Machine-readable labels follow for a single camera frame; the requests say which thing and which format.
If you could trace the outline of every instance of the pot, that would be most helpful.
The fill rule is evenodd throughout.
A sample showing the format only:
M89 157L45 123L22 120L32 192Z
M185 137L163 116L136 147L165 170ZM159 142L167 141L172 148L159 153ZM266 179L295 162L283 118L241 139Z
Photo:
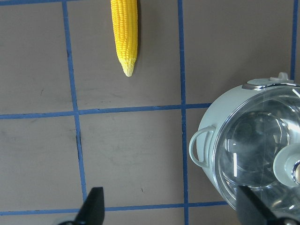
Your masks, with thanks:
M279 73L227 91L206 111L189 154L234 209L243 185L275 215L300 219L300 86Z

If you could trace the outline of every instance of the corn tip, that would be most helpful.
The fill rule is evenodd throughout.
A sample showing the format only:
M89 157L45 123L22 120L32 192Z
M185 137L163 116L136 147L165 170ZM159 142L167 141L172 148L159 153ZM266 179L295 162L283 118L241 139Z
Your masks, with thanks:
M122 65L123 71L125 73L125 75L127 77L131 77L133 74L133 69L135 66L135 62L134 61L130 61L128 62L127 60L120 60L120 63Z

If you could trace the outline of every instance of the gray surface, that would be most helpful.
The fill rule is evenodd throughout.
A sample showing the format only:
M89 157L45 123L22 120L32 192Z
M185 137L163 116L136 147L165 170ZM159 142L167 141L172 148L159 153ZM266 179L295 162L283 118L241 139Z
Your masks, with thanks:
M105 205L183 203L179 110L81 116L87 190Z
M73 110L61 3L1 6L0 15L0 114Z
M182 225L183 209L106 212L103 225Z
M139 2L131 78L116 56L109 1L67 3L79 109L181 103L177 1ZM187 103L290 72L292 0L184 0L183 16ZM71 111L61 2L1 6L0 19L0 114ZM187 144L204 112L187 110ZM81 115L80 123L87 191L104 186L107 207L184 202L180 110ZM0 120L0 132L0 211L81 206L73 117ZM189 202L222 201L201 168L187 165ZM0 224L63 216L0 216ZM229 206L191 207L189 221L238 224ZM104 224L120 223L184 224L183 208L106 213Z
M183 1L187 103L290 73L293 1Z
M79 208L72 117L0 120L0 211Z
M240 225L236 212L228 205L189 208L190 225Z
M140 2L140 42L131 78L117 58L110 2L68 3L79 109L180 104L177 1Z

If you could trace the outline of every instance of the lid knob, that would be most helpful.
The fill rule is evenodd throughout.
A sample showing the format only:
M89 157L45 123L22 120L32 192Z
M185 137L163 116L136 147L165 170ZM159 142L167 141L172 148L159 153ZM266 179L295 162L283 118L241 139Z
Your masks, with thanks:
M300 185L300 143L285 146L276 155L273 172L277 180L289 187Z
M293 80L289 80L289 75L285 72L280 72L278 77L270 77L270 81L275 82L293 82Z

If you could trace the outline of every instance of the toy corn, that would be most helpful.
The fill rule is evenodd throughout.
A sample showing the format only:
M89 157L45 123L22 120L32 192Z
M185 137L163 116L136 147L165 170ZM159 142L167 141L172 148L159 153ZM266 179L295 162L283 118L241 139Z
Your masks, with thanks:
M117 56L129 77L137 57L137 0L111 0L111 8Z

